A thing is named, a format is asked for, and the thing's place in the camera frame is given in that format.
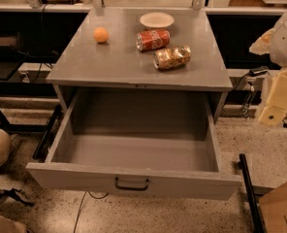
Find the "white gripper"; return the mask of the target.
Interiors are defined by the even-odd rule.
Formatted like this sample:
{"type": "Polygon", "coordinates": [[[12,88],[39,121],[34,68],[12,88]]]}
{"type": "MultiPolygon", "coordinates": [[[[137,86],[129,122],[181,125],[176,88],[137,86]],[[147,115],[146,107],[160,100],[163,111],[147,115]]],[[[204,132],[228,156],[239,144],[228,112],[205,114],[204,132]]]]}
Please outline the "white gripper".
{"type": "MultiPolygon", "coordinates": [[[[273,29],[261,35],[249,48],[257,55],[270,54],[271,62],[287,67],[287,11],[273,29]]],[[[287,116],[287,68],[268,79],[268,94],[262,98],[256,113],[257,122],[276,126],[287,116]]]]}

